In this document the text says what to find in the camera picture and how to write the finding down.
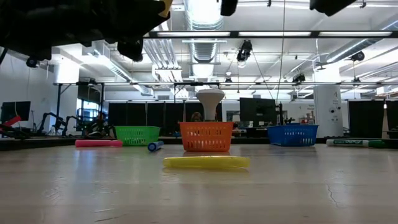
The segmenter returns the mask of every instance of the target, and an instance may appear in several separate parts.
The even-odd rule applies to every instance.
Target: green basket
[[[118,140],[123,146],[147,146],[159,138],[159,127],[153,126],[115,126]]]

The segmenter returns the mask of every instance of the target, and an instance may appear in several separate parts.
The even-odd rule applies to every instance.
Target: orange basket
[[[182,144],[188,152],[227,152],[233,122],[180,122]]]

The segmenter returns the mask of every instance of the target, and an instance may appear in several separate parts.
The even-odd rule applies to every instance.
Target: red object
[[[114,146],[122,147],[123,142],[119,140],[76,140],[76,147],[100,147],[100,146]]]
[[[17,123],[18,121],[22,121],[22,119],[19,115],[16,116],[15,118],[12,118],[9,121],[4,122],[3,125],[11,127],[13,124]]]
[[[180,122],[182,144],[188,152],[228,152],[233,122]]]

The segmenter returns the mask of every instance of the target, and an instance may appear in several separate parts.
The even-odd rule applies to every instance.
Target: computer monitor
[[[264,125],[277,123],[275,100],[240,98],[239,102],[241,121],[253,121],[255,126],[260,126],[260,122],[264,122]]]
[[[4,123],[17,116],[21,121],[28,121],[30,114],[30,101],[4,102],[1,106],[1,122]]]

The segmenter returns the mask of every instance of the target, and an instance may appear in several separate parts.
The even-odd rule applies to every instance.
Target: plastic basket
[[[285,125],[268,127],[271,144],[278,146],[313,146],[318,125]]]
[[[227,152],[233,122],[180,122],[182,144],[188,152]]]
[[[123,146],[147,146],[159,138],[159,127],[153,126],[115,126],[118,140]]]

